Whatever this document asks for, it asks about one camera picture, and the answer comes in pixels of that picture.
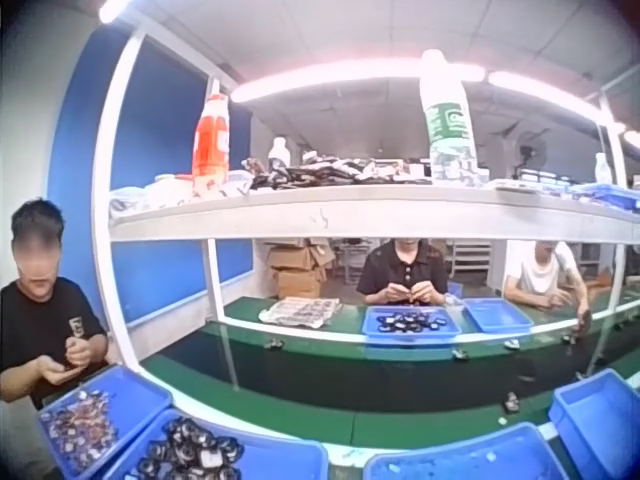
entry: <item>water bottle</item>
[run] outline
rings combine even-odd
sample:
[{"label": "water bottle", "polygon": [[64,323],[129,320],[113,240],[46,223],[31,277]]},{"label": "water bottle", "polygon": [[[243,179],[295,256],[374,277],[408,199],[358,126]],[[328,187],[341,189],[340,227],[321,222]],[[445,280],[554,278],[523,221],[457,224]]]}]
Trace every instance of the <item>water bottle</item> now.
[{"label": "water bottle", "polygon": [[479,185],[467,95],[439,50],[427,50],[422,55],[420,100],[429,132],[434,184]]},{"label": "water bottle", "polygon": [[605,183],[611,185],[613,183],[613,173],[609,162],[607,162],[607,156],[600,152],[596,153],[596,182]]},{"label": "water bottle", "polygon": [[287,140],[284,137],[273,139],[273,146],[269,150],[269,170],[283,170],[291,166],[291,152],[287,149]]}]

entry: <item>blue plastic tray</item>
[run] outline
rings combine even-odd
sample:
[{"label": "blue plastic tray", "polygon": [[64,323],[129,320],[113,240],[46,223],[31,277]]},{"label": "blue plastic tray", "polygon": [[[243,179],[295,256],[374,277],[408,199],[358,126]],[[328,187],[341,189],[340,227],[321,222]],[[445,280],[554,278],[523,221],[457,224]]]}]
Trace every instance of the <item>blue plastic tray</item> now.
[{"label": "blue plastic tray", "polygon": [[[378,317],[391,316],[396,313],[422,312],[435,315],[447,321],[447,324],[441,326],[439,330],[423,330],[420,333],[380,333],[378,331]],[[405,307],[405,306],[383,306],[369,307],[362,322],[362,334],[370,339],[379,339],[389,341],[411,342],[420,339],[447,339],[453,338],[461,333],[460,327],[453,321],[449,313],[442,307]]]},{"label": "blue plastic tray", "polygon": [[622,188],[617,185],[588,183],[586,185],[575,185],[571,187],[569,191],[578,195],[595,198],[614,207],[628,211],[635,210],[638,207],[638,202],[640,202],[640,192]]},{"label": "blue plastic tray", "polygon": [[439,447],[376,455],[363,480],[565,480],[567,475],[531,423]]},{"label": "blue plastic tray", "polygon": [[503,298],[469,298],[467,312],[484,333],[528,332],[533,322],[518,307]]},{"label": "blue plastic tray", "polygon": [[[184,414],[178,410],[165,410],[113,464],[104,478],[121,480],[127,473],[135,470],[138,462],[146,455],[149,442],[166,438],[162,426],[182,415]],[[329,477],[329,456],[318,442],[253,435],[197,418],[194,420],[214,435],[235,437],[244,445],[244,455],[235,464],[242,473],[242,478],[327,480]]]},{"label": "blue plastic tray", "polygon": [[[42,421],[42,414],[53,413],[74,403],[78,398],[79,391],[82,390],[87,392],[99,390],[109,393],[108,416],[118,430],[118,437],[116,443],[93,465],[83,472],[76,472],[57,444],[49,438],[46,424]],[[171,394],[168,391],[125,367],[115,366],[42,409],[39,412],[38,420],[49,444],[49,449],[64,478],[88,479],[93,478],[98,470],[126,447],[160,412],[168,408],[171,401]]]},{"label": "blue plastic tray", "polygon": [[549,418],[585,480],[632,478],[640,464],[640,395],[615,371],[558,388]]}]

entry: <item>person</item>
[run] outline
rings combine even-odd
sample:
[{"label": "person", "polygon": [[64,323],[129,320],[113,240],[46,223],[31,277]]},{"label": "person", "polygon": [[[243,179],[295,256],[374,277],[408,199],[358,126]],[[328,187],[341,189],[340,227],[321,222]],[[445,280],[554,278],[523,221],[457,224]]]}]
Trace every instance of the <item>person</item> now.
[{"label": "person", "polygon": [[357,290],[367,305],[444,305],[448,275],[426,240],[390,240],[366,258]]},{"label": "person", "polygon": [[[504,297],[514,303],[552,310],[577,307],[578,318],[589,310],[587,287],[573,252],[565,242],[509,241]],[[559,287],[564,273],[573,294]]]},{"label": "person", "polygon": [[0,292],[0,399],[43,400],[106,366],[107,337],[78,285],[58,276],[64,220],[47,200],[11,217],[18,279]]}]

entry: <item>blue wall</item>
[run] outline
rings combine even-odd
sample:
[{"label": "blue wall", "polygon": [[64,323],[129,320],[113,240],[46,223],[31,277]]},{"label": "blue wall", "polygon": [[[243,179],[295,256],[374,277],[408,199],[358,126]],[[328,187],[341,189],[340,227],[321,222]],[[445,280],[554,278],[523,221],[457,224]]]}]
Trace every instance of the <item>blue wall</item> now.
[{"label": "blue wall", "polygon": [[[48,197],[67,220],[61,275],[78,282],[100,316],[91,244],[91,173],[98,122],[127,33],[103,26],[78,61],[60,112],[51,155]],[[160,173],[188,173],[206,77],[142,45],[116,135],[111,189],[144,186]],[[249,156],[251,114],[232,106],[231,168]],[[113,261],[125,320],[130,322],[205,289],[199,242],[115,243]],[[250,240],[219,242],[220,280],[253,268]]]}]

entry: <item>white t-shirt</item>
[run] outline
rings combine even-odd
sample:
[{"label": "white t-shirt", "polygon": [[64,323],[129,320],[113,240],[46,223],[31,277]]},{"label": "white t-shirt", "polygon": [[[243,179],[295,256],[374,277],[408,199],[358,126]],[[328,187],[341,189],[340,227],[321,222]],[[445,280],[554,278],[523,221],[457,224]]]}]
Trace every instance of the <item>white t-shirt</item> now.
[{"label": "white t-shirt", "polygon": [[507,245],[507,277],[518,280],[518,288],[526,293],[547,295],[558,287],[560,272],[578,273],[573,252],[565,242],[558,242],[555,254],[547,265],[539,265],[535,241],[509,240]]}]

